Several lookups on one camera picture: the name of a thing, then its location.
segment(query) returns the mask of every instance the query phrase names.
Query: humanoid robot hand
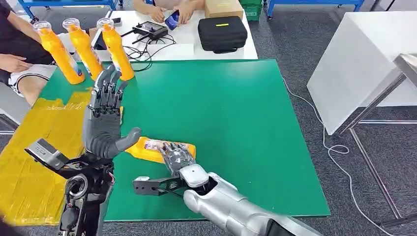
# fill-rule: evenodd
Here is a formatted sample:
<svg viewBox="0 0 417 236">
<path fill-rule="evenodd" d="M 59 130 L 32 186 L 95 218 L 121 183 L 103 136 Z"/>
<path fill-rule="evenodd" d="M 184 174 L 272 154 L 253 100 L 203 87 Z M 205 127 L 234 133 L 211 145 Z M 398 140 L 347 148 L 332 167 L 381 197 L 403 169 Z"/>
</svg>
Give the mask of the humanoid robot hand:
<svg viewBox="0 0 417 236">
<path fill-rule="evenodd" d="M 127 136 L 120 137 L 120 104 L 127 82 L 117 87 L 121 73 L 110 65 L 103 70 L 91 91 L 83 124 L 83 143 L 97 160 L 113 159 L 117 154 L 134 145 L 141 130 L 134 127 Z"/>
<path fill-rule="evenodd" d="M 184 144 L 163 143 L 159 152 L 172 176 L 177 176 L 183 167 L 195 164 L 195 160 Z"/>
</svg>

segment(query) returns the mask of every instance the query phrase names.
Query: black carrying case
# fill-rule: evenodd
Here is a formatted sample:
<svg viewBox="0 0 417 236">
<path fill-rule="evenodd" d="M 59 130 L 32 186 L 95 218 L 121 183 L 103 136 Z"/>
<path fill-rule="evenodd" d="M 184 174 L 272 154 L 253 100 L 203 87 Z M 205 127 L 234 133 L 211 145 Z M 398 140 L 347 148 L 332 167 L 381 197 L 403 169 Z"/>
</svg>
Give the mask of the black carrying case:
<svg viewBox="0 0 417 236">
<path fill-rule="evenodd" d="M 201 46 L 214 53 L 235 52 L 245 46 L 247 31 L 238 16 L 201 19 L 198 23 Z"/>
</svg>

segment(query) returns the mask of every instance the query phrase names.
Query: bottle cap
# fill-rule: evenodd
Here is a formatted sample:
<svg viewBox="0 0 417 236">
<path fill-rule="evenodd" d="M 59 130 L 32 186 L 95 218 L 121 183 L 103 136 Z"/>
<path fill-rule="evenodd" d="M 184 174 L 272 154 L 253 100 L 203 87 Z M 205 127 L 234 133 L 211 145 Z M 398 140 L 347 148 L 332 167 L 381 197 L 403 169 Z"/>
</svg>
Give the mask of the bottle cap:
<svg viewBox="0 0 417 236">
<path fill-rule="evenodd" d="M 39 21 L 36 24 L 33 25 L 33 28 L 36 32 L 39 34 L 48 34 L 52 32 L 52 26 L 47 21 Z"/>
<path fill-rule="evenodd" d="M 68 32 L 73 32 L 80 29 L 80 21 L 75 18 L 68 18 L 63 21 L 62 27 L 64 27 Z"/>
<path fill-rule="evenodd" d="M 97 21 L 97 27 L 101 28 L 103 31 L 109 31 L 112 30 L 115 26 L 115 23 L 110 18 L 101 18 Z"/>
</svg>

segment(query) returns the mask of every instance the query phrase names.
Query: lying bottle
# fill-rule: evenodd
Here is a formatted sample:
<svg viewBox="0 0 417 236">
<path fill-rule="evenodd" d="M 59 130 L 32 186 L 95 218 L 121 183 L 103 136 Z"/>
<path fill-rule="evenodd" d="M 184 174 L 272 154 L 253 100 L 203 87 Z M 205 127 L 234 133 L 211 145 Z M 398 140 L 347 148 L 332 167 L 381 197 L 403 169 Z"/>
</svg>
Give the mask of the lying bottle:
<svg viewBox="0 0 417 236">
<path fill-rule="evenodd" d="M 113 20 L 110 18 L 101 18 L 97 21 L 97 27 L 102 30 L 103 40 L 112 56 L 113 64 L 121 72 L 120 79 L 125 81 L 132 79 L 134 76 L 132 65 L 123 49 L 121 37 L 115 30 Z"/>
<path fill-rule="evenodd" d="M 90 37 L 81 30 L 80 21 L 75 18 L 64 20 L 62 26 L 68 31 L 69 38 L 80 55 L 81 61 L 95 81 L 103 70 L 101 61 L 91 47 Z"/>
<path fill-rule="evenodd" d="M 84 81 L 84 74 L 68 53 L 60 38 L 52 31 L 51 24 L 40 21 L 33 25 L 42 40 L 42 47 L 54 58 L 69 83 L 76 85 Z"/>
<path fill-rule="evenodd" d="M 161 148 L 163 143 L 170 144 L 171 142 L 150 139 L 147 137 L 140 137 L 139 141 L 130 148 L 128 148 L 126 152 L 130 153 L 132 156 L 136 158 L 164 164 L 164 158 L 162 157 L 162 154 L 158 151 L 158 148 Z M 184 143 L 180 144 L 183 144 L 185 148 L 190 152 L 190 154 L 195 158 L 196 147 L 194 145 Z"/>
</svg>

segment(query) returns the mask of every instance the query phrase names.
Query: orange bottle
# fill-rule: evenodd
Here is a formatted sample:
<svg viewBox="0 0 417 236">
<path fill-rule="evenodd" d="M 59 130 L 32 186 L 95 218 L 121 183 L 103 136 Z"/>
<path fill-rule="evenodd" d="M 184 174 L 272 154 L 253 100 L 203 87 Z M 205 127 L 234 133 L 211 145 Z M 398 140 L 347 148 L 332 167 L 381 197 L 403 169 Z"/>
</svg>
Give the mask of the orange bottle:
<svg viewBox="0 0 417 236">
<path fill-rule="evenodd" d="M 62 26 L 68 30 L 69 38 L 77 49 L 84 66 L 95 81 L 103 70 L 101 61 L 90 44 L 90 37 L 80 28 L 80 21 L 75 18 L 64 20 Z"/>
<path fill-rule="evenodd" d="M 84 81 L 83 72 L 65 49 L 60 38 L 52 31 L 51 24 L 39 21 L 33 27 L 40 35 L 43 48 L 52 55 L 68 82 L 75 85 Z"/>
<path fill-rule="evenodd" d="M 101 28 L 103 32 L 103 40 L 112 56 L 113 64 L 121 72 L 120 79 L 125 81 L 132 79 L 134 76 L 132 65 L 123 49 L 121 37 L 115 30 L 113 20 L 110 18 L 101 18 L 97 21 L 97 27 Z"/>
</svg>

